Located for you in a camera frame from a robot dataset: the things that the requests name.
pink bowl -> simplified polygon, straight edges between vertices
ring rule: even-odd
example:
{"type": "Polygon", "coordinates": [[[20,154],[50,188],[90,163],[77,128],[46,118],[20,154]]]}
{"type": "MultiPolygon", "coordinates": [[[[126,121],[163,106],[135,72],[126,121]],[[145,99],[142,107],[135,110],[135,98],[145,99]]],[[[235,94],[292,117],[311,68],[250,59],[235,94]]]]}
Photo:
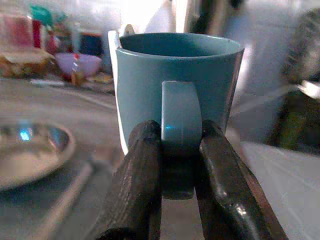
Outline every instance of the pink bowl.
{"type": "MultiPolygon", "coordinates": [[[[75,54],[58,53],[55,55],[55,59],[61,71],[68,77],[71,77],[72,68],[75,62],[75,54]]],[[[79,61],[86,78],[95,75],[102,62],[101,58],[86,54],[79,54],[79,61]]]]}

mug handle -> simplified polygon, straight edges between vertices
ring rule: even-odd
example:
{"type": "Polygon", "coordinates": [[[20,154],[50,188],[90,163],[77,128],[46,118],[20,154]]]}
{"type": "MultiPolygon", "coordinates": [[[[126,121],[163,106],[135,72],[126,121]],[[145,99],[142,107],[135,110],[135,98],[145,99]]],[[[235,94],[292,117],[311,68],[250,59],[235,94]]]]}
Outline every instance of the mug handle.
{"type": "Polygon", "coordinates": [[[123,25],[119,32],[116,30],[112,30],[108,32],[108,41],[109,41],[109,50],[110,50],[110,58],[112,63],[112,73],[113,73],[113,82],[114,82],[114,92],[115,92],[115,102],[119,123],[119,132],[120,132],[120,143],[123,150],[124,155],[128,154],[128,146],[125,140],[124,130],[122,126],[122,121],[120,118],[119,105],[118,105],[118,59],[117,59],[117,49],[121,49],[122,45],[120,42],[120,37],[134,35],[135,31],[131,24],[123,25]]]}
{"type": "Polygon", "coordinates": [[[189,157],[199,152],[202,116],[193,82],[162,83],[161,142],[168,157],[189,157]]]}

metal plate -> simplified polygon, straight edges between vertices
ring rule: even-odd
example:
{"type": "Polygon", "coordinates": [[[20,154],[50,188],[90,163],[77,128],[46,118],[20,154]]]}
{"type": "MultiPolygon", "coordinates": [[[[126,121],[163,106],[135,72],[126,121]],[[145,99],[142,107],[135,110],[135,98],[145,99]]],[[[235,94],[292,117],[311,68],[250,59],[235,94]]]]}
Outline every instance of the metal plate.
{"type": "Polygon", "coordinates": [[[75,151],[65,128],[28,121],[0,125],[0,190],[33,182],[60,168],[75,151]]]}

mug rim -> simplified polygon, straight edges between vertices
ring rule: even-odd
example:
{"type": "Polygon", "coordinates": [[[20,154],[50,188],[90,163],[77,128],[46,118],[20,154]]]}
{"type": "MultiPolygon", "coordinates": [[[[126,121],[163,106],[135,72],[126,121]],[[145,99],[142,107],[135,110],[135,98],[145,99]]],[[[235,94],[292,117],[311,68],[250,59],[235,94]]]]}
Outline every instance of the mug rim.
{"type": "Polygon", "coordinates": [[[149,53],[142,53],[142,52],[137,52],[137,51],[132,51],[125,49],[123,47],[119,47],[117,51],[123,52],[124,54],[131,55],[131,56],[136,56],[136,57],[144,57],[144,58],[153,58],[153,59],[167,59],[167,60],[194,60],[194,59],[212,59],[212,58],[221,58],[225,56],[231,56],[235,55],[238,53],[241,53],[244,51],[244,47],[242,44],[240,44],[237,41],[231,40],[229,38],[225,37],[220,37],[220,36],[211,36],[211,35],[206,35],[206,34],[199,34],[199,33],[180,33],[180,32],[150,32],[150,33],[139,33],[139,34],[134,34],[134,35],[127,35],[127,36],[122,36],[120,37],[120,42],[121,39],[124,38],[130,38],[132,36],[145,36],[145,35],[186,35],[186,36],[198,36],[201,38],[208,38],[212,40],[220,40],[224,41],[226,43],[231,43],[236,46],[236,50],[227,52],[227,53],[221,53],[221,54],[212,54],[212,55],[203,55],[203,56],[169,56],[169,55],[156,55],[156,54],[149,54],[149,53]]]}

bottle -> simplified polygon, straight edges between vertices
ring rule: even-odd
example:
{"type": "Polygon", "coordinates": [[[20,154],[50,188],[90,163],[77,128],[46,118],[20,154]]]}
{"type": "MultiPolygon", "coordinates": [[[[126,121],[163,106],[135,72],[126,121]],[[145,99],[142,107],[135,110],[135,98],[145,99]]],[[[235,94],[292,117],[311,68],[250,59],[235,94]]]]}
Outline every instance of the bottle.
{"type": "Polygon", "coordinates": [[[86,81],[86,78],[84,76],[84,73],[81,67],[80,56],[79,54],[75,54],[72,74],[71,74],[71,83],[75,86],[80,86],[85,81],[86,81]]]}

